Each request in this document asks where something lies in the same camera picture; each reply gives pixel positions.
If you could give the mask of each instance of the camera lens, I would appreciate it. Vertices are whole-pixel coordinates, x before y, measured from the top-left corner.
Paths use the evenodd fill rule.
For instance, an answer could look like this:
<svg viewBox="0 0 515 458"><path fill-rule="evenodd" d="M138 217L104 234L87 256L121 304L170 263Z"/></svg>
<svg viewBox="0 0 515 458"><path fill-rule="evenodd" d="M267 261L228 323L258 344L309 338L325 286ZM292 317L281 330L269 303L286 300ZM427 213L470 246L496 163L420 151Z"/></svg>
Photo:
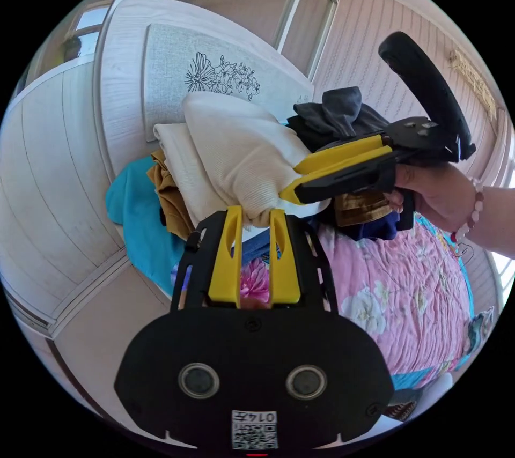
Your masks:
<svg viewBox="0 0 515 458"><path fill-rule="evenodd" d="M293 369L286 379L288 393L300 400L318 397L326 388L325 373L313 365L301 365Z"/></svg>
<svg viewBox="0 0 515 458"><path fill-rule="evenodd" d="M218 392L217 373L204 363L191 363L179 373L181 390L195 399L207 399Z"/></svg>

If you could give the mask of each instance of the pink flower print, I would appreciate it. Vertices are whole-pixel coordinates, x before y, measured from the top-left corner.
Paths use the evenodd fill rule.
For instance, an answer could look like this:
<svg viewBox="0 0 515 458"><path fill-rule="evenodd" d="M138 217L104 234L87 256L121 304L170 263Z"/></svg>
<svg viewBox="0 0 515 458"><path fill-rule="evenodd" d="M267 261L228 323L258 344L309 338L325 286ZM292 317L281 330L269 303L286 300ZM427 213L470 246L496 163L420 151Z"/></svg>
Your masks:
<svg viewBox="0 0 515 458"><path fill-rule="evenodd" d="M241 269L241 296L268 302L270 297L270 274L266 263L259 258Z"/></svg>

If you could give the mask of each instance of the beaded bracelet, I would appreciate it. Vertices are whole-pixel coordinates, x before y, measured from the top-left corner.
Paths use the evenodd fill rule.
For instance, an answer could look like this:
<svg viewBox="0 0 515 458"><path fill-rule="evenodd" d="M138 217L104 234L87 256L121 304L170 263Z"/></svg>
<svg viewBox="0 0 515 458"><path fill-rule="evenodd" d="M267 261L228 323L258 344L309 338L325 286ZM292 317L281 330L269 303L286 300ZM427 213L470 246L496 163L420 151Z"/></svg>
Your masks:
<svg viewBox="0 0 515 458"><path fill-rule="evenodd" d="M477 179L471 179L472 184L476 189L476 199L474 204L474 211L470 214L468 220L454 233L451 233L451 241L454 243L459 242L476 224L479 220L479 214L483 211L483 184Z"/></svg>

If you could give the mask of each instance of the human hand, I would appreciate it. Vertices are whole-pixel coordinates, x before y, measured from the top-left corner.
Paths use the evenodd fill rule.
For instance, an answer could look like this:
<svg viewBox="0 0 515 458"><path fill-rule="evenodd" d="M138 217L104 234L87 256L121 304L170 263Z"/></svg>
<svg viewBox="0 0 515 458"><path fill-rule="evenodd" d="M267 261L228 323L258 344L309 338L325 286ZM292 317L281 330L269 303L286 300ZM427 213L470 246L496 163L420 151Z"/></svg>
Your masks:
<svg viewBox="0 0 515 458"><path fill-rule="evenodd" d="M415 211L443 231L457 231L474 210L474 185L449 163L431 168L397 165L395 186L412 190ZM385 197L393 210L402 212L404 197L399 191Z"/></svg>

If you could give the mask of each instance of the white cloth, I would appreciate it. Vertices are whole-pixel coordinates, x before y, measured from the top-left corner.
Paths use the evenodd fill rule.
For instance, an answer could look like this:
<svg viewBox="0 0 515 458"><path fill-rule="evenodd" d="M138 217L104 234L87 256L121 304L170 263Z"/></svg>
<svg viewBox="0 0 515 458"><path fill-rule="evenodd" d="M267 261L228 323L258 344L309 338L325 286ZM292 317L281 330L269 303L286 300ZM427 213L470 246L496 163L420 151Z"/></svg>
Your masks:
<svg viewBox="0 0 515 458"><path fill-rule="evenodd" d="M293 167L310 152L265 109L211 92L188 94L182 106L186 124L156 124L154 134L194 225L239 204L245 226L254 226L245 241L269 226L271 209L303 218L329 205L330 200L297 206L279 199L300 177Z"/></svg>

